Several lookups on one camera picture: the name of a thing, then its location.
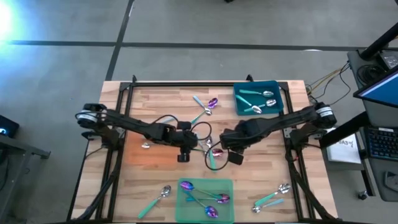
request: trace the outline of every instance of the wooden tabletop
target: wooden tabletop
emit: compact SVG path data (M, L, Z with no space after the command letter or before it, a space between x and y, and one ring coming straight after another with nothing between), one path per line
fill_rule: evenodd
M308 106L304 82L301 80L287 82L294 110ZM119 84L120 82L104 82L99 102L115 109ZM180 121L190 121L202 112L202 108L193 100L193 95L199 97L202 102L214 97L219 99L217 107L212 110L213 115L204 115L199 120L212 125L211 136L214 142L219 140L219 135L225 128L233 129L239 120L253 118L253 116L236 115L231 87L135 87L130 117L152 122L162 115L173 114ZM198 126L195 131L205 136L208 128L205 125ZM193 151L190 162L178 163L179 149L176 147L155 145L144 149L141 147L144 142L147 141L142 136L132 132L127 133L114 222L175 222L177 181L182 177L233 180L235 222L297 221L292 191L275 197L275 199L284 198L284 203L265 208L260 213L251 211L256 200L275 192L279 184L290 183L289 170L284 157L282 131L273 132L269 137L246 149L241 166L229 163L218 172L212 172L205 167L202 153ZM99 147L100 141L92 141L87 153ZM303 156L311 190L328 212L337 217L322 152L318 148L308 147L303 151ZM85 161L72 218L81 215L98 193L105 158L106 150L102 150L92 154ZM163 198L143 219L138 219L139 212L158 197L165 185L172 186L171 195ZM302 192L300 198L304 214L307 214ZM108 200L109 198L106 198L105 214L108 210Z

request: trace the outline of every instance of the clear teal container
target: clear teal container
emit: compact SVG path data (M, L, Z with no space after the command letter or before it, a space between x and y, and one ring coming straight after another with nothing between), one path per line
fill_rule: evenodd
M271 91L274 93L274 96L270 98L266 98L262 95L257 94L245 94L240 93L239 90L250 90L262 93L263 91ZM282 97L280 95L278 82L273 81L264 81L264 82L244 82L244 83L234 83L234 100L235 100L235 108L236 113L241 116L247 115L258 115L254 111L244 111L245 109L250 108L247 104L243 103L241 100L236 99L235 95L242 96L245 100L247 100L252 105L264 105L267 100L275 99L276 104L271 107L262 107L261 114L277 114L284 109L284 103L282 101Z
M196 189L204 190L212 194L228 194L229 203L219 204L216 200L201 200L206 206L213 206L218 211L218 218L210 218L197 202L187 202L189 197L183 192L180 183L189 181ZM178 223L234 223L234 191L233 182L230 179L192 179L181 178L178 180L177 204L175 207L175 221ZM210 196L197 190L191 191L196 198L209 198Z

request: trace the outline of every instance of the green plastic tray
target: green plastic tray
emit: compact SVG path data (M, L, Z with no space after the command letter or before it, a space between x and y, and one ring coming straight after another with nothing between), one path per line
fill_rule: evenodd
M202 200L205 205L211 205L218 211L218 218L210 218L197 202L186 202L188 197L180 187L180 183L189 181L196 189L205 190L213 194L228 194L229 203L218 204L216 200ZM178 180L177 204L175 208L175 221L178 223L233 223L234 222L234 190L230 179L192 179L181 178ZM196 198L208 198L209 196L197 190L191 192Z

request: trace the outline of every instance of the paper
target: paper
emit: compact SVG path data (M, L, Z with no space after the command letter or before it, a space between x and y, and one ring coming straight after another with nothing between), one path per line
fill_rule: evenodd
M332 162L351 162L360 164L361 158L359 157L358 146L356 144L356 136L352 134L347 138L326 148L328 159Z

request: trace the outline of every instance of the computer monitor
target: computer monitor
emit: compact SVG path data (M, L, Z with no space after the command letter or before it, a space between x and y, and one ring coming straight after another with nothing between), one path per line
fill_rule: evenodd
M398 66L356 91L354 97L398 108Z

